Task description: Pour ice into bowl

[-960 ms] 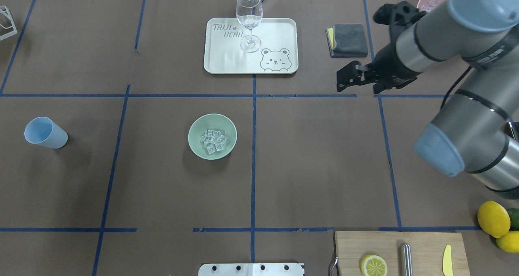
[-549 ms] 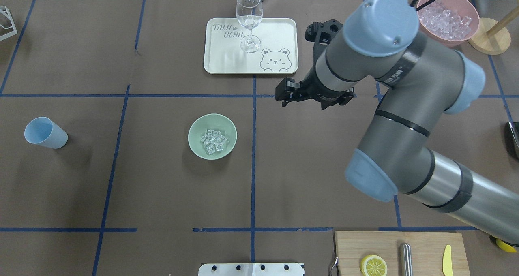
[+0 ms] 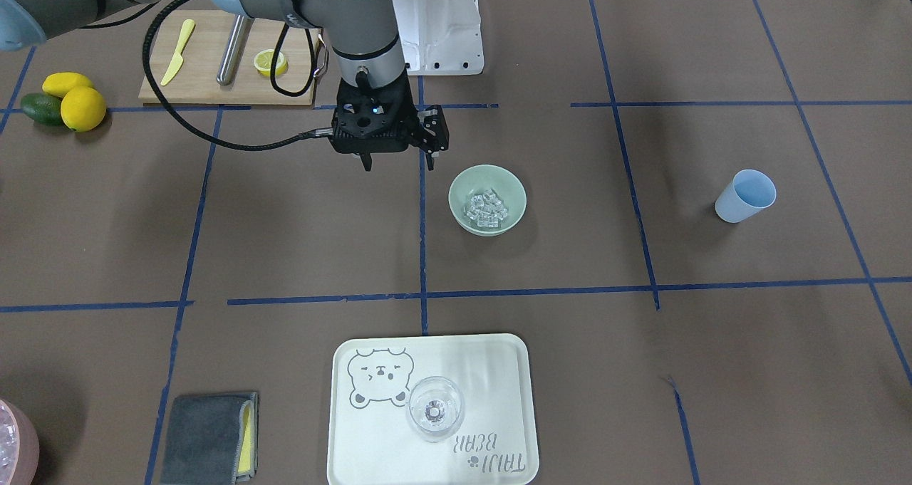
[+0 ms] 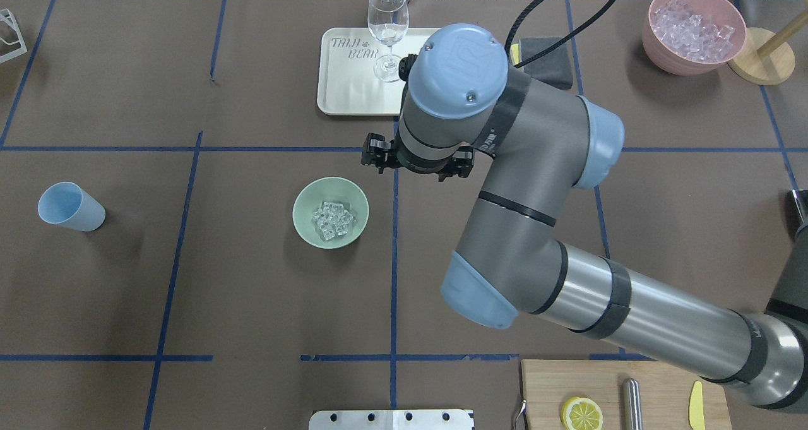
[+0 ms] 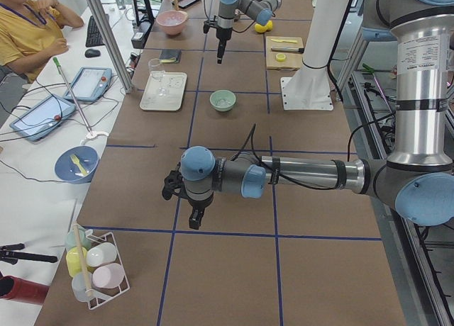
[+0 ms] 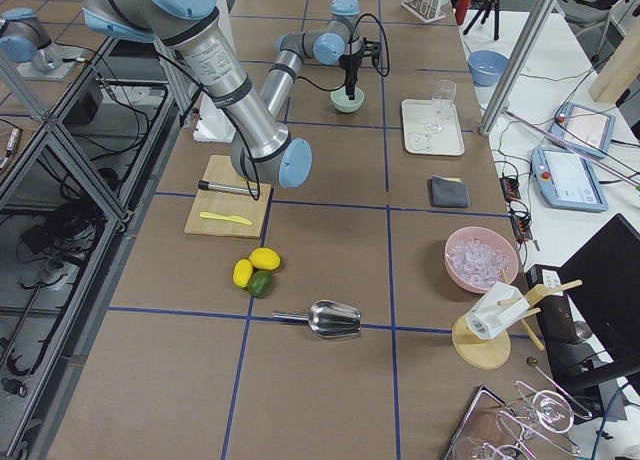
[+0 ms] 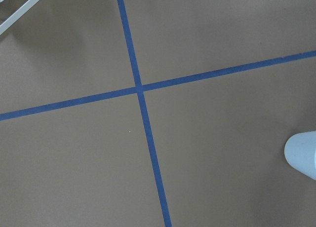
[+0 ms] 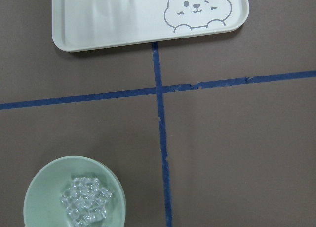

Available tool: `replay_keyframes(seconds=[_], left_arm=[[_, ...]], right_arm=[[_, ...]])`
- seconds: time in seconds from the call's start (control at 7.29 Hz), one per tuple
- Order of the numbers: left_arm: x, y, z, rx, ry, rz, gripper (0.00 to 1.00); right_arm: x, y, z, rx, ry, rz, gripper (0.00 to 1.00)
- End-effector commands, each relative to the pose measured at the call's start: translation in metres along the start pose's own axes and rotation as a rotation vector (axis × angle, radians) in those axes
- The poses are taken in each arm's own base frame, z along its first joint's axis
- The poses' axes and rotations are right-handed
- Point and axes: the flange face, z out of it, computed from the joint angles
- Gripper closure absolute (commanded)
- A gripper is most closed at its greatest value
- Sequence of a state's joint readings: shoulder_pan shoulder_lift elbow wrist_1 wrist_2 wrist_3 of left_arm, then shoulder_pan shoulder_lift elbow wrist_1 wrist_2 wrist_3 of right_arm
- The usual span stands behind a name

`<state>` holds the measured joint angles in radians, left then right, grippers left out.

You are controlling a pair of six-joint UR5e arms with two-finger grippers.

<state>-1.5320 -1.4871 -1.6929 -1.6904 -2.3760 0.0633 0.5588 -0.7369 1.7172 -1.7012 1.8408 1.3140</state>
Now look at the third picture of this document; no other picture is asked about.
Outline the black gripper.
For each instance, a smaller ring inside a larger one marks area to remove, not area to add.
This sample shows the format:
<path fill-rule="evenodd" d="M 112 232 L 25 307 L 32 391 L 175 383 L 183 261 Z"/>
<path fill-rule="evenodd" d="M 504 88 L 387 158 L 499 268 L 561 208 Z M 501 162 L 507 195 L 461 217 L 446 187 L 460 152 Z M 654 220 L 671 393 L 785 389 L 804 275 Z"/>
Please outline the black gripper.
<path fill-rule="evenodd" d="M 413 102 L 408 74 L 388 85 L 363 91 L 339 81 L 333 110 L 332 147 L 338 153 L 359 154 L 366 172 L 374 153 L 425 152 L 427 170 L 435 170 L 437 152 L 449 149 L 450 131 L 441 105 L 419 110 Z"/>

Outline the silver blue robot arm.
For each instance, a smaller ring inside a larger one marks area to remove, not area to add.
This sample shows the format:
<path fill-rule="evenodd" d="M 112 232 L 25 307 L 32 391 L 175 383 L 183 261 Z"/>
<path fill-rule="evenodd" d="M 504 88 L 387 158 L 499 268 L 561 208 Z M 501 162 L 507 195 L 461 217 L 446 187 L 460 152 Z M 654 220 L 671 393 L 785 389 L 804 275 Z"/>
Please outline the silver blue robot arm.
<path fill-rule="evenodd" d="M 2 50 L 17 51 L 87 28 L 137 5 L 162 0 L 2 0 Z M 141 63 L 152 78 L 151 46 L 160 25 L 191 0 L 170 0 L 153 19 L 141 47 Z M 373 156 L 416 147 L 426 167 L 449 147 L 442 106 L 420 110 L 414 104 L 400 30 L 392 0 L 211 0 L 221 10 L 252 19 L 283 23 L 280 50 L 290 28 L 322 28 L 330 37 L 329 54 L 338 60 L 340 83 L 330 127 L 300 132 L 268 145 L 239 145 L 199 131 L 169 103 L 162 88 L 152 89 L 162 107 L 186 131 L 214 145 L 247 152 L 277 150 L 306 139 L 326 138 L 333 150 L 356 156 L 371 170 Z"/>

